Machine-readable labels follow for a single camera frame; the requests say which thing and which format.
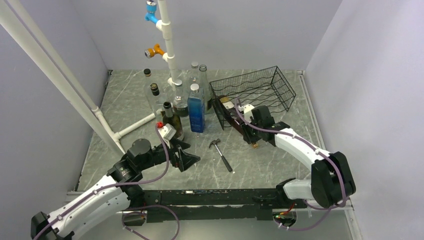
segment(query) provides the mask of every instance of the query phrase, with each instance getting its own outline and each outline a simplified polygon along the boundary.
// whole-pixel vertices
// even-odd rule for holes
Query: hammer handle
[[[224,162],[226,169],[228,170],[228,172],[232,172],[233,169],[231,168],[230,164],[228,163],[227,159],[225,158],[225,156],[221,155],[221,159]]]

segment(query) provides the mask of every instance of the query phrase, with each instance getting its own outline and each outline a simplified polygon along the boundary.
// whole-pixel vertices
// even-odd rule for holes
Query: wire mesh
[[[209,84],[214,97],[213,108],[222,129],[231,127],[219,103],[219,99],[224,96],[230,100],[239,97],[243,105],[265,105],[271,114],[288,111],[296,97],[292,86],[277,66],[211,81]]]

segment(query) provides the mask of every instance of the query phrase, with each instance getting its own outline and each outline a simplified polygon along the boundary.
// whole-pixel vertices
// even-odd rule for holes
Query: marble surface
[[[208,70],[208,80],[250,73],[255,70]],[[172,91],[166,84],[168,70],[152,70],[151,78],[166,93]],[[289,124],[299,135],[318,145],[316,129],[310,117],[306,96],[296,71],[283,70],[284,76],[296,92],[291,108],[287,112],[273,114],[276,122]],[[184,79],[187,71],[179,73]],[[106,89],[101,109],[105,119],[114,132],[121,131],[151,113],[144,96],[143,87],[146,79],[143,70],[114,70]],[[252,148],[243,141],[242,136],[233,128],[221,129],[215,114],[206,116],[204,133],[190,131],[189,120],[182,120],[184,141],[191,144],[186,151],[201,157],[200,162],[185,172],[170,167],[160,180],[143,185],[146,190],[178,190],[178,189],[243,189],[274,188],[288,178],[305,179],[310,172],[293,156],[284,150],[273,147],[269,143],[259,141],[258,148]],[[155,121],[150,121],[121,139],[123,148],[128,149],[139,138],[148,139],[152,146],[160,144],[154,130]],[[218,145],[232,166],[235,173],[227,171],[215,148],[209,149],[212,140],[221,139]],[[94,185],[114,163],[120,160],[93,134],[84,167],[78,184],[78,191],[85,191]],[[144,180],[160,175],[165,169],[161,164],[143,171]]]

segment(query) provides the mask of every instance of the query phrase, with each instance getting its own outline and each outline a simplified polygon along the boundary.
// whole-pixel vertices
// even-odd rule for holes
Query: white wall
[[[342,0],[169,0],[177,66],[305,69]],[[167,69],[145,0],[72,0],[109,69]]]
[[[22,0],[96,103],[107,68],[69,0]],[[30,239],[31,217],[73,189],[92,130],[0,26],[0,239]]]
[[[420,0],[343,0],[306,69],[366,240],[424,238],[423,12]]]

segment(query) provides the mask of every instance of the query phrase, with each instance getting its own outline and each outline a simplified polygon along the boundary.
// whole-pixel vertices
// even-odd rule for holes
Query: blue faucet
[[[146,1],[146,9],[147,13],[144,19],[146,21],[151,21],[152,23],[156,24],[158,22],[158,19],[155,16],[156,13],[157,4],[153,0]]]

